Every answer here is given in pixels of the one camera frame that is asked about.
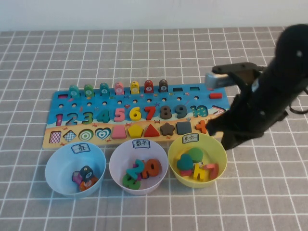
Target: blue bowl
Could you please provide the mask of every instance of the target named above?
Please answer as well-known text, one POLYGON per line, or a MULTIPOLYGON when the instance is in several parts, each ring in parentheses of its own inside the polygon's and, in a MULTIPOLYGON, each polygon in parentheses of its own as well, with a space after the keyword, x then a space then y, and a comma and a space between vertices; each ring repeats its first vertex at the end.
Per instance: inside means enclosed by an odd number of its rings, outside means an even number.
POLYGON ((47 162, 45 178, 48 185, 66 197, 81 198, 94 193, 101 185, 106 170, 106 157, 94 144, 76 142, 58 149, 47 162), (85 165, 93 169, 98 181, 85 191, 80 191, 78 184, 72 181, 75 171, 85 165))

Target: heart shape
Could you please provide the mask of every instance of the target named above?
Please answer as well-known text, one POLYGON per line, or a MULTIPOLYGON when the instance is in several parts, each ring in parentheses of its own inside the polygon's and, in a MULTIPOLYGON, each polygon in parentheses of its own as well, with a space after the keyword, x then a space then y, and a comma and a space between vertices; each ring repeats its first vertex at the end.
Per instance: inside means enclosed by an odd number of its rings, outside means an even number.
POLYGON ((193 161, 190 155, 182 154, 181 159, 177 161, 177 167, 182 171, 193 169, 193 161))
POLYGON ((106 139, 111 133, 110 128, 99 128, 95 131, 95 135, 100 138, 101 140, 106 139))

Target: white bowl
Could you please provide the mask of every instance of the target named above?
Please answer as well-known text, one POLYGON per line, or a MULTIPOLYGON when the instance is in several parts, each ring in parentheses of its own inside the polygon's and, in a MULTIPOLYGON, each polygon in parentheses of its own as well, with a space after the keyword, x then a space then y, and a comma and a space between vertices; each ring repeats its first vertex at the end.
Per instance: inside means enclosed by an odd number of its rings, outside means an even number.
POLYGON ((156 142, 146 139, 135 139, 126 141, 118 146, 112 153, 109 170, 112 179, 119 185, 124 191, 127 191, 133 195, 144 195, 155 190, 168 170, 168 157, 165 150, 156 142), (134 144, 137 142, 146 141, 150 145, 150 148, 137 147, 134 144), (144 160, 157 159, 160 162, 159 174, 156 177, 149 177, 148 179, 141 180, 141 186, 138 190, 133 190, 125 187, 122 183, 123 177, 126 175, 126 170, 132 168, 136 159, 144 160))

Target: yellow bowl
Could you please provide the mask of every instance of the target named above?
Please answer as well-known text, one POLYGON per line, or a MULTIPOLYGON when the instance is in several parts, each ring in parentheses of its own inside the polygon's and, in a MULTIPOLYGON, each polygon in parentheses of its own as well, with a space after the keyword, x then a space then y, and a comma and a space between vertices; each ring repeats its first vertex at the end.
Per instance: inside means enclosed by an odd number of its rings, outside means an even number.
POLYGON ((184 185, 191 188, 204 188, 217 180, 226 170, 227 167, 227 153, 220 142, 214 138, 202 133, 190 133, 178 137, 171 144, 168 151, 169 165, 176 176, 176 178, 184 185), (191 148, 200 148, 203 150, 203 164, 217 163, 219 165, 219 172, 217 178, 206 182, 194 180, 192 177, 182 177, 177 168, 177 161, 180 156, 186 153, 191 148))

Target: black cable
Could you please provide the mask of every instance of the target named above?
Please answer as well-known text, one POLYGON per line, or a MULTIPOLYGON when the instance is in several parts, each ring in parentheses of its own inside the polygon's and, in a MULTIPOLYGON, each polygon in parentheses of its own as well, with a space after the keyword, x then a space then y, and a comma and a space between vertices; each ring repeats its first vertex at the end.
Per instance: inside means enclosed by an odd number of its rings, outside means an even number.
POLYGON ((289 105, 290 111, 293 112, 293 113, 295 113, 295 114, 303 115, 303 114, 308 113, 308 109, 305 110, 305 111, 298 111, 298 110, 293 109, 291 106, 292 106, 292 103, 289 105))

